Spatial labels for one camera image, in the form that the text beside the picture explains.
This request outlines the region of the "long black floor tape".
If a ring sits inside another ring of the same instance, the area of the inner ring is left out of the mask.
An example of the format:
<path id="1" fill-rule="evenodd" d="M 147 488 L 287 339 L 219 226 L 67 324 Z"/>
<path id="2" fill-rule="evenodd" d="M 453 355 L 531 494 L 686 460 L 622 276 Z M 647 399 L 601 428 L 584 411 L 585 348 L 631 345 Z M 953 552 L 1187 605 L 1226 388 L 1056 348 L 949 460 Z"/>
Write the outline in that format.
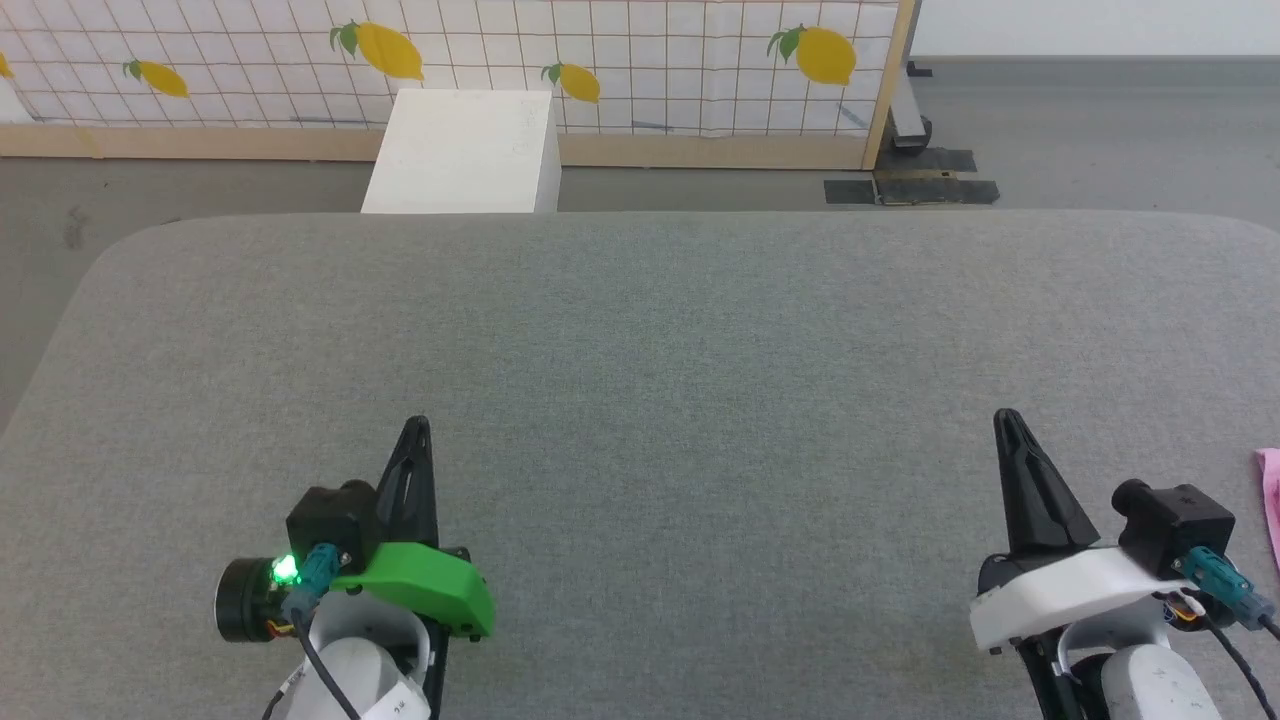
<path id="1" fill-rule="evenodd" d="M 993 205 L 1001 196 L 993 181 L 960 179 L 951 176 L 826 179 L 823 190 L 826 202 L 829 205 L 884 208 Z"/>

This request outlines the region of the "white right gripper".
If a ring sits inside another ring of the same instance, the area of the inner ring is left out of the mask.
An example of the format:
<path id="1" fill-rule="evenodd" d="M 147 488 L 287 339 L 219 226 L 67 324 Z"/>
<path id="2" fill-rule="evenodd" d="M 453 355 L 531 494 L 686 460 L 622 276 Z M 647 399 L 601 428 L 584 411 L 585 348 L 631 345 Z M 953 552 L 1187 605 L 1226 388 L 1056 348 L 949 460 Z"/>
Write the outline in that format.
<path id="1" fill-rule="evenodd" d="M 978 650 L 1016 653 L 1041 720 L 1198 720 L 1198 674 L 1169 641 L 1169 600 L 1190 583 L 1087 550 L 1100 533 L 1021 414 L 998 409 L 993 429 L 1010 551 L 1085 551 L 979 593 Z"/>

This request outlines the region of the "short black floor tape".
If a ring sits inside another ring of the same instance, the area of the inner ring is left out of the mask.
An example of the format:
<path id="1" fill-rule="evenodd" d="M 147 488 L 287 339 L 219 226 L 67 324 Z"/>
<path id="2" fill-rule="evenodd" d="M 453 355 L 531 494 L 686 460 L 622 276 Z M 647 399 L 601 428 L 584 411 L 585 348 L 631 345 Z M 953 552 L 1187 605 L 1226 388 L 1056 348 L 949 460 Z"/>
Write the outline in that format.
<path id="1" fill-rule="evenodd" d="M 918 152 L 902 154 L 895 149 L 882 152 L 877 160 L 877 173 L 977 173 L 974 152 L 965 149 L 918 149 Z"/>

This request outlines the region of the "wood framed lemon tile partition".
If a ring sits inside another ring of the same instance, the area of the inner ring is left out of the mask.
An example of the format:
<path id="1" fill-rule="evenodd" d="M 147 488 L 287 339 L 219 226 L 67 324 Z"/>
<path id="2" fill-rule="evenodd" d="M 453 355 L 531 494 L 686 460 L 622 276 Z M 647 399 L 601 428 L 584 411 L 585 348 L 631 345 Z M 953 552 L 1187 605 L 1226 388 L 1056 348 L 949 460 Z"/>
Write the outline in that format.
<path id="1" fill-rule="evenodd" d="M 0 0 L 0 156 L 365 161 L 534 91 L 567 167 L 865 170 L 922 0 Z"/>

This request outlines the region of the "white rectangular box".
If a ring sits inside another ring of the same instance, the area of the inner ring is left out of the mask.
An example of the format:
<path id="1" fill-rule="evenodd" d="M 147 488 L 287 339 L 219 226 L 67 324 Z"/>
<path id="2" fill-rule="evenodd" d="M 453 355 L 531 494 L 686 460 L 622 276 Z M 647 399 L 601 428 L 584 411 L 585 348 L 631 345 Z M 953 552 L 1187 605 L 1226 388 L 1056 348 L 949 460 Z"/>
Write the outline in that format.
<path id="1" fill-rule="evenodd" d="M 548 91 L 403 88 L 364 214 L 549 214 L 562 165 Z"/>

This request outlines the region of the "pink garment with white label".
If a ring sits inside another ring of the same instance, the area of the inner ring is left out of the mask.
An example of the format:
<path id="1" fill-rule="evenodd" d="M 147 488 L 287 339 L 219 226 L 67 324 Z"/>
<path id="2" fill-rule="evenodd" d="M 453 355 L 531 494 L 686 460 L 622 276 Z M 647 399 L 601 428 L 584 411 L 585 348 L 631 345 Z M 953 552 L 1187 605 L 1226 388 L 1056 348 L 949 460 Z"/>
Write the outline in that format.
<path id="1" fill-rule="evenodd" d="M 1280 448 L 1258 448 L 1254 451 L 1254 460 L 1260 469 L 1260 491 L 1270 547 L 1280 577 Z"/>

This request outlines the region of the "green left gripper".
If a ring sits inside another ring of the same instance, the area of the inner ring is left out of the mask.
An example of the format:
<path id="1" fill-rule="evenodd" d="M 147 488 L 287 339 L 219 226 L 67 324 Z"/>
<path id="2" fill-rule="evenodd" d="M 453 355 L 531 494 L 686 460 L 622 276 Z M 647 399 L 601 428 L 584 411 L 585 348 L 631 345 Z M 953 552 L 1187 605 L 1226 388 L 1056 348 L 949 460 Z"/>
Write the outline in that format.
<path id="1" fill-rule="evenodd" d="M 378 484 L 384 543 L 328 594 L 328 656 L 358 720 L 440 720 L 451 641 L 492 637 L 497 607 L 466 550 L 440 547 L 431 427 L 406 420 Z"/>

